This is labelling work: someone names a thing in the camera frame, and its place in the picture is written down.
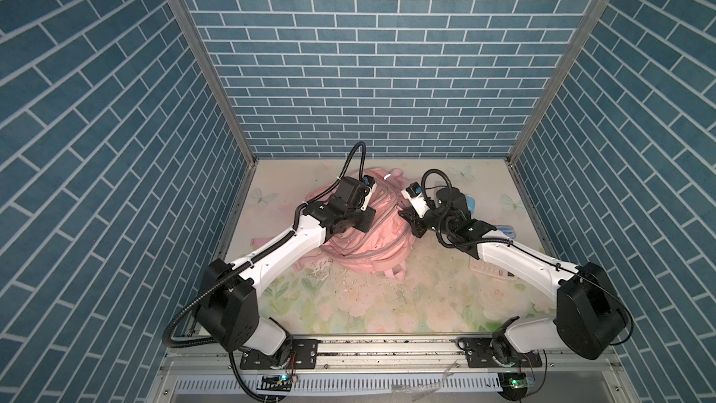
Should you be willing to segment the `white pink calculator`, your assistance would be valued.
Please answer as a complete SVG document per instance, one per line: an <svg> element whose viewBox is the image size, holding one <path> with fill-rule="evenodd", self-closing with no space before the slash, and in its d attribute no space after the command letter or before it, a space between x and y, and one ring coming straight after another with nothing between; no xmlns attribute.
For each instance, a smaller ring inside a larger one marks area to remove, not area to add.
<svg viewBox="0 0 716 403"><path fill-rule="evenodd" d="M483 259L469 259L468 266L471 271L478 272L479 274L485 274L491 278L510 281L516 280L516 276L512 274L512 272L488 263Z"/></svg>

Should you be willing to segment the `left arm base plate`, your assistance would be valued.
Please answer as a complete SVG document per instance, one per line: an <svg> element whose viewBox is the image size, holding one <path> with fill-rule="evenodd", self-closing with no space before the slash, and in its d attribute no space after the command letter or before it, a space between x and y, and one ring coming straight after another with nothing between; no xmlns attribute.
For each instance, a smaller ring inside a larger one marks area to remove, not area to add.
<svg viewBox="0 0 716 403"><path fill-rule="evenodd" d="M243 353L240 369L268 371L269 369L315 369L318 356L317 339L287 339L274 354L251 349Z"/></svg>

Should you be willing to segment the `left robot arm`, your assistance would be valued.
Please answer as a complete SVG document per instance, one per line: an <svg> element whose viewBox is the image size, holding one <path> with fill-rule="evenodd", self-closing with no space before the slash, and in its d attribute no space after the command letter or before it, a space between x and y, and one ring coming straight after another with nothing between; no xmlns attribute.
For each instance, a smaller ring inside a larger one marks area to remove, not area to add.
<svg viewBox="0 0 716 403"><path fill-rule="evenodd" d="M348 229L367 232L376 216L370 206L314 203L298 212L298 222L268 244L229 263L214 261L203 277L197 322L210 339L233 353L254 350L285 362L291 335L259 314L258 298L281 274L311 251Z"/></svg>

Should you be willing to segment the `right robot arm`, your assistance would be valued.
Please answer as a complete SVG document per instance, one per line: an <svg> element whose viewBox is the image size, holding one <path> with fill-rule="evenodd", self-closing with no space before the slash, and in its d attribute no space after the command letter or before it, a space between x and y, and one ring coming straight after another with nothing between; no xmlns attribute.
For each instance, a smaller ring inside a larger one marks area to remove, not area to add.
<svg viewBox="0 0 716 403"><path fill-rule="evenodd" d="M465 219L452 206L423 213L410 207L398 214L416 237L433 231L440 246L511 272L550 299L552 315L513 316L494 332L492 350L500 362L513 354L564 349L595 360L632 328L627 306L617 297L606 271L595 263L580 266L554 259L518 243L490 223Z"/></svg>

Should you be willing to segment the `pink student backpack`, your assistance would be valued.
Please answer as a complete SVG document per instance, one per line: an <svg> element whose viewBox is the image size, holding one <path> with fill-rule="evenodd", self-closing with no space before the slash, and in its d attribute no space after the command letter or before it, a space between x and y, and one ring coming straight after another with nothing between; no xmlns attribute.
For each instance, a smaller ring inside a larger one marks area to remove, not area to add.
<svg viewBox="0 0 716 403"><path fill-rule="evenodd" d="M374 177L376 181L375 191L368 204L376 210L370 230L363 233L348 229L299 259L290 268L300 270L320 259L331 259L340 266L361 274L385 274L398 280L404 278L406 258L416 240L408 222L398 214L399 210L409 208L408 200L402 195L402 191L408 186L408 179L400 169L372 168L365 171L365 175ZM336 189L325 186L311 192L307 200L296 209L296 220L291 226L298 222L298 212L301 209L306 210L312 203L341 203L333 197Z"/></svg>

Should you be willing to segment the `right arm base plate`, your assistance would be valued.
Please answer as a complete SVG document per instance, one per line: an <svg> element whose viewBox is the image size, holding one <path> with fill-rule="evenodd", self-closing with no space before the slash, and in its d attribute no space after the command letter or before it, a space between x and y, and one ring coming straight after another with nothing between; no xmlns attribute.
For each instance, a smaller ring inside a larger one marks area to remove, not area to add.
<svg viewBox="0 0 716 403"><path fill-rule="evenodd" d="M537 369L543 360L536 351L522 354L506 341L484 337L463 337L456 341L470 369Z"/></svg>

